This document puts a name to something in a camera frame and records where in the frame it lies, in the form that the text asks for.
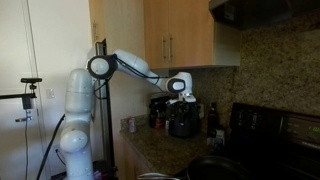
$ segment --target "kitchen counter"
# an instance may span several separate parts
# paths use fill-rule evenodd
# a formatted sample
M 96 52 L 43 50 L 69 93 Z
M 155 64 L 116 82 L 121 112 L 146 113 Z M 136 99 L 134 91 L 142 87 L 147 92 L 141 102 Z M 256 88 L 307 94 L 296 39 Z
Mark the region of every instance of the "kitchen counter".
M 131 133 L 124 119 L 120 133 L 152 172 L 176 174 L 188 167 L 191 160 L 209 152 L 203 132 L 181 139 L 167 135 L 164 127 L 153 129 L 147 122 L 148 116 L 136 117 L 137 130 Z

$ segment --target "range hood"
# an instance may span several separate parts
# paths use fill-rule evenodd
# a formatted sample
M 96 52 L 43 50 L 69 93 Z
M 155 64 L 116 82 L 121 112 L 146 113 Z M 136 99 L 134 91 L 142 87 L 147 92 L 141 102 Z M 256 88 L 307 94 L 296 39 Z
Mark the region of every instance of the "range hood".
M 320 10 L 320 0 L 211 0 L 209 9 L 215 21 L 246 30 Z

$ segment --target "kitchen cabinet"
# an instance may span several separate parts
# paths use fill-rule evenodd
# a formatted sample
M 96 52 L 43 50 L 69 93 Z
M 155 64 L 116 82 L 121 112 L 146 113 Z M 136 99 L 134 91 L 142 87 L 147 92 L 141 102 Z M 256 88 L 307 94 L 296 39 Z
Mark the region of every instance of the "kitchen cabinet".
M 124 142 L 124 150 L 127 180 L 136 180 L 139 175 L 151 172 L 142 157 L 127 142 Z
M 151 69 L 240 63 L 240 31 L 215 23 L 209 0 L 144 0 L 144 21 Z
M 105 38 L 103 0 L 89 0 L 92 43 L 102 42 Z

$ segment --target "white robotic arm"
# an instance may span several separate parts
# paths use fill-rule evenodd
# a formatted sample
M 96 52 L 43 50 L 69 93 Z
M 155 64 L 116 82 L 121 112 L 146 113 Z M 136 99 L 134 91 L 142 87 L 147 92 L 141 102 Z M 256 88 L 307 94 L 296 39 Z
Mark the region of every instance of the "white robotic arm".
M 180 72 L 171 78 L 159 77 L 149 70 L 144 60 L 123 50 L 117 50 L 109 56 L 91 58 L 86 69 L 75 69 L 71 72 L 67 86 L 66 124 L 60 141 L 66 162 L 67 180 L 94 179 L 89 137 L 93 82 L 97 79 L 109 80 L 116 70 L 144 78 L 164 92 L 179 94 L 179 98 L 171 101 L 172 103 L 196 102 L 192 95 L 192 79 L 189 73 Z

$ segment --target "black stove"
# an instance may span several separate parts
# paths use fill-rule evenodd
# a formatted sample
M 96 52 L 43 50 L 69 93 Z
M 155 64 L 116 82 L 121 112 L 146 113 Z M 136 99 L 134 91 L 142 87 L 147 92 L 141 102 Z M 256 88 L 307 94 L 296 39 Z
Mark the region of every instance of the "black stove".
M 320 180 L 320 117 L 234 103 L 229 125 L 226 146 L 212 155 L 256 180 Z

